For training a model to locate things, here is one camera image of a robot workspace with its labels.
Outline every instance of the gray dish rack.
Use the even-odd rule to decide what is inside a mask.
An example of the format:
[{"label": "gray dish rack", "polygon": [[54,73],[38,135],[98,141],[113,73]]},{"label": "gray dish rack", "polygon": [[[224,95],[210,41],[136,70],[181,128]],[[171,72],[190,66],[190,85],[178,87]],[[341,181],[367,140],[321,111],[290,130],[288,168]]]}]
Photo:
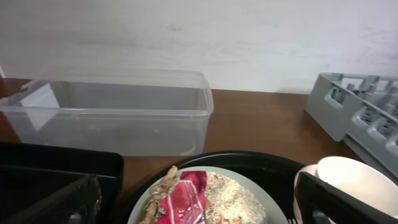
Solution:
[{"label": "gray dish rack", "polygon": [[308,113],[335,140],[398,184],[398,77],[321,73]]}]

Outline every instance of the rice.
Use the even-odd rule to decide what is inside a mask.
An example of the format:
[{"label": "rice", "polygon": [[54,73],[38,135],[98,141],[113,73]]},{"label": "rice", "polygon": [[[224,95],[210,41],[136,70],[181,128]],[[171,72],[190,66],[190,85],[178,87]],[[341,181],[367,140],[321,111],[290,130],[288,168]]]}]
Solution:
[{"label": "rice", "polygon": [[265,208],[253,194],[235,180],[215,172],[207,172],[206,222],[219,224],[220,215],[232,223],[255,224],[266,217]]}]

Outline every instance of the plate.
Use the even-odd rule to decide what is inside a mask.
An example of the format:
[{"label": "plate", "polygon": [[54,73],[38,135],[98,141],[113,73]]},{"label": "plate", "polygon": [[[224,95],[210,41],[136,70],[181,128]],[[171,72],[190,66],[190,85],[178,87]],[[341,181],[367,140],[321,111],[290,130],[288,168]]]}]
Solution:
[{"label": "plate", "polygon": [[[269,194],[265,190],[263,190],[260,186],[258,186],[256,183],[248,179],[247,177],[235,173],[233,171],[227,170],[227,169],[222,169],[218,167],[208,167],[208,166],[196,166],[196,167],[188,167],[184,169],[180,169],[178,171],[178,174],[181,174],[181,172],[184,171],[195,171],[195,170],[200,170],[200,171],[207,171],[207,172],[216,172],[221,175],[225,175],[231,179],[234,179],[237,183],[242,185],[244,188],[250,190],[250,192],[253,193],[254,197],[264,206],[266,209],[266,214],[267,214],[267,224],[288,224],[287,219],[282,212],[282,210],[279,208],[278,204],[272,199]],[[132,209],[132,212],[130,214],[129,220],[127,224],[138,224],[139,219],[142,216],[142,208],[150,198],[150,193],[149,189],[152,188],[153,185],[158,184],[163,177],[156,182],[154,182],[139,198],[137,201],[136,205]]]}]

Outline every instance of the black container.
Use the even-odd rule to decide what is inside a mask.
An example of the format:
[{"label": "black container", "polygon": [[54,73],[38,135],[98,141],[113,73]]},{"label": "black container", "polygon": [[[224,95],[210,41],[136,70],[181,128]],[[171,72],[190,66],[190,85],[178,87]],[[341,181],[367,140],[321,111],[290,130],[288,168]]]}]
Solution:
[{"label": "black container", "polygon": [[[213,166],[242,174],[262,187],[275,200],[286,218],[294,218],[294,177],[296,173],[304,167],[303,164],[283,157],[260,152],[223,151],[192,157],[179,162],[176,166],[179,169],[193,166]],[[118,215],[119,218],[113,223],[126,224],[132,208],[135,206],[140,196],[156,180],[163,177],[168,169],[159,172],[137,190],[130,202]]]},{"label": "black container", "polygon": [[87,174],[96,174],[107,223],[123,179],[123,157],[111,152],[0,142],[0,222]]}]

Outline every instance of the food wrapper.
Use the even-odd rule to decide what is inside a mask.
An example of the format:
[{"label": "food wrapper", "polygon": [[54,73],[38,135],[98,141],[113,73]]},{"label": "food wrapper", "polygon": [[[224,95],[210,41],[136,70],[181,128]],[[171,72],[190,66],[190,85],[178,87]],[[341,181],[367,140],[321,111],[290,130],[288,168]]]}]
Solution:
[{"label": "food wrapper", "polygon": [[156,224],[205,224],[206,171],[182,172],[174,190],[160,202]]}]

